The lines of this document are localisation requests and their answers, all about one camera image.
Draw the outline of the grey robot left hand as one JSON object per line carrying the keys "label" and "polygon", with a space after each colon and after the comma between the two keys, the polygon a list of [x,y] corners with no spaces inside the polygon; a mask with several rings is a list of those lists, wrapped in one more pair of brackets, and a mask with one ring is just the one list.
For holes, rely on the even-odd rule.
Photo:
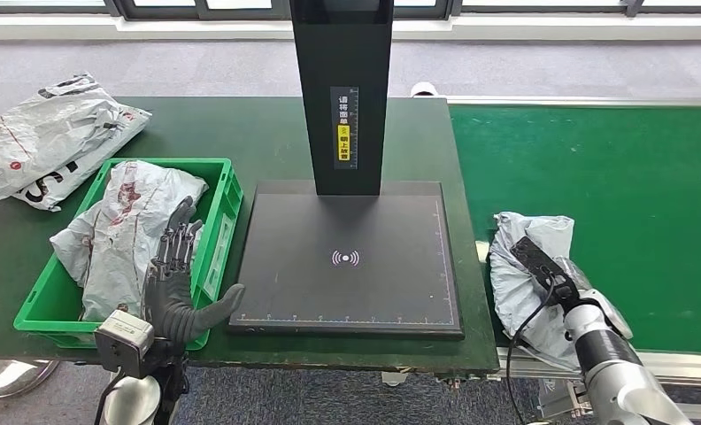
{"label": "grey robot left hand", "polygon": [[245,287],[232,285],[222,299],[196,309],[191,297],[191,260],[201,220],[193,197],[184,197],[171,213],[159,239],[157,254],[148,263],[143,288],[143,318],[155,336],[185,345],[225,321],[243,300]]}

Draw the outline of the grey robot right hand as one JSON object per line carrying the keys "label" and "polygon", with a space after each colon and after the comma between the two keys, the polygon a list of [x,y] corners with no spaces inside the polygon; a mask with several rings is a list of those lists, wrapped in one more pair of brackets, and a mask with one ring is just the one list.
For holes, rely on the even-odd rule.
{"label": "grey robot right hand", "polygon": [[556,287],[566,288],[571,292],[577,293],[593,289],[589,278],[570,258],[555,257],[553,260],[566,275],[565,277],[556,278]]}

